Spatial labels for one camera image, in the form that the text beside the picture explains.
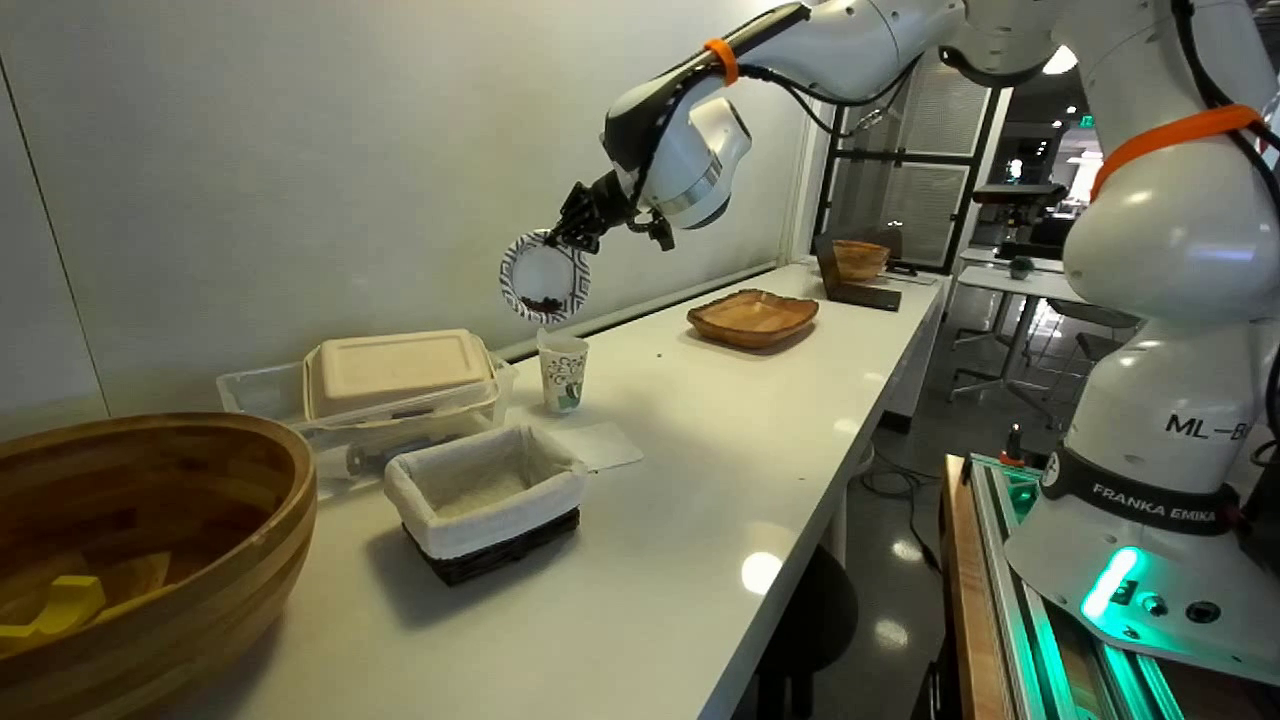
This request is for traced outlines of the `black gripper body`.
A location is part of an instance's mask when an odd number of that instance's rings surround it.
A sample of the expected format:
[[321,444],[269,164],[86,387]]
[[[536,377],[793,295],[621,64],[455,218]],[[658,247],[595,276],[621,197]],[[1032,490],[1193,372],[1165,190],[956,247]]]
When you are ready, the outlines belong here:
[[601,180],[591,185],[577,185],[563,203],[560,203],[560,218],[551,222],[551,242],[554,247],[577,247],[577,251],[595,251],[601,240],[613,233],[613,229],[629,229],[629,233],[641,233],[649,237],[658,251],[673,251],[676,240],[673,240],[673,222],[635,203],[623,185],[602,170]]

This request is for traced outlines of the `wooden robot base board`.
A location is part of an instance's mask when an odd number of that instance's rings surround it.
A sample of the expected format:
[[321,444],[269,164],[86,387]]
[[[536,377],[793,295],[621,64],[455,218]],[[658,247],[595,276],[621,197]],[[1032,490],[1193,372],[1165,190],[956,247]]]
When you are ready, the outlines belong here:
[[943,461],[943,563],[962,720],[1016,720],[967,461]]

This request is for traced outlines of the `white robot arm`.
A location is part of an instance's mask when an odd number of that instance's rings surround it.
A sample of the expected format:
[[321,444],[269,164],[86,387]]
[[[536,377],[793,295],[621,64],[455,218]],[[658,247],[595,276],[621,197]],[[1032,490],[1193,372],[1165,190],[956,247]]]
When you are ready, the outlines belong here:
[[1085,380],[1004,560],[1106,643],[1276,679],[1280,578],[1244,551],[1226,486],[1276,414],[1276,77],[1247,0],[783,0],[606,107],[613,170],[572,189],[551,240],[714,218],[748,152],[731,78],[864,103],[927,52],[990,88],[1075,57],[1105,164],[1062,279],[1139,324]]

